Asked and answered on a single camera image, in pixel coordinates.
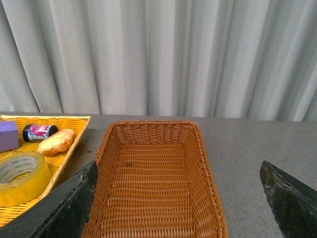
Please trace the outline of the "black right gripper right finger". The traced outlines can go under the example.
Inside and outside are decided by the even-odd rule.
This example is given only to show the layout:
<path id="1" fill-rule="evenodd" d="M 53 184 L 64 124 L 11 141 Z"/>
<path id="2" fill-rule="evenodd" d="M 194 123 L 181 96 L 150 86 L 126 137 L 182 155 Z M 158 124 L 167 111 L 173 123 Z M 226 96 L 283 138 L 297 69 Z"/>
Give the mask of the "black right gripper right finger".
<path id="1" fill-rule="evenodd" d="M 317 192 L 268 161 L 260 179 L 274 219 L 285 238 L 317 236 Z"/>

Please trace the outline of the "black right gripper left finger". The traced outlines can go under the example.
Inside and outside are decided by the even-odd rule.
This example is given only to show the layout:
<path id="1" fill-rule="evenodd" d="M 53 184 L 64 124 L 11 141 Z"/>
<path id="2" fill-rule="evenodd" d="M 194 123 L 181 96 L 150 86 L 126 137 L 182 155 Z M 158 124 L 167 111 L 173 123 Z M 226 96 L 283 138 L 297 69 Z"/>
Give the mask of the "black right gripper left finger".
<path id="1" fill-rule="evenodd" d="M 79 238 L 89 220 L 98 179 L 91 161 L 28 211 L 0 229 L 2 238 Z"/>

